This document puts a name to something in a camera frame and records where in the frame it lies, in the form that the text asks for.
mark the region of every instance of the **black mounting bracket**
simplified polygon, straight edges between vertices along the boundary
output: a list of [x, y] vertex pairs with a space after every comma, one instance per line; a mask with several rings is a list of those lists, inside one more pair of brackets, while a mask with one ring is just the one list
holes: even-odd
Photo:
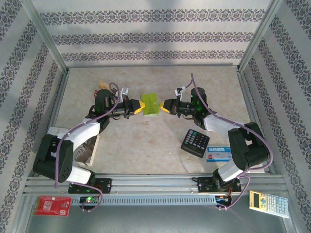
[[[94, 187], [100, 189], [102, 193], [110, 193], [112, 186], [112, 179], [96, 178]], [[69, 184], [68, 193], [70, 194], [99, 194], [98, 191], [92, 188], [86, 188], [76, 184]]]
[[217, 187], [212, 177], [193, 177], [192, 180], [197, 182], [199, 193], [229, 192], [229, 187], [231, 187], [232, 192], [242, 191], [240, 180], [237, 178], [233, 179], [226, 188], [223, 187], [221, 190]]

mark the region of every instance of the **white wall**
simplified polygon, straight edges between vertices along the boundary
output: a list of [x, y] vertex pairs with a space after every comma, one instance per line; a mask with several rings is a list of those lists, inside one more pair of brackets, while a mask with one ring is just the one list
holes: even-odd
[[0, 1], [0, 232], [10, 232], [62, 77], [18, 0]]
[[310, 0], [285, 0], [244, 70], [302, 232], [311, 232], [310, 15]]
[[69, 67], [235, 64], [270, 0], [35, 0]]

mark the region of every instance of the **calculator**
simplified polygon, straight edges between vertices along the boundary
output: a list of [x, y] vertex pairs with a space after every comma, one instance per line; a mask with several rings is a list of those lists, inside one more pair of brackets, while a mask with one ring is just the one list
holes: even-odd
[[188, 130], [188, 133], [181, 144], [181, 149], [186, 152], [203, 158], [209, 142], [209, 137], [195, 130]]
[[290, 217], [288, 199], [271, 194], [249, 191], [249, 208], [280, 217]]

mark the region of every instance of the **red package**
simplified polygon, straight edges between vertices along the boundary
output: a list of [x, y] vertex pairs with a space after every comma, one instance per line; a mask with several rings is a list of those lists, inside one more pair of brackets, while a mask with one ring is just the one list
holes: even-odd
[[34, 215], [68, 216], [71, 198], [40, 196], [37, 198]]

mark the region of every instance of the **metal base plate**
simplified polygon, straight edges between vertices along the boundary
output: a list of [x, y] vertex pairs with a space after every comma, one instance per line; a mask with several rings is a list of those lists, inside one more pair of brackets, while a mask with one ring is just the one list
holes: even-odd
[[[111, 191], [112, 179], [109, 178], [96, 178], [95, 187], [100, 189], [102, 193], [107, 194]], [[95, 189], [85, 188], [83, 186], [70, 184], [68, 193], [70, 194], [98, 194]]]

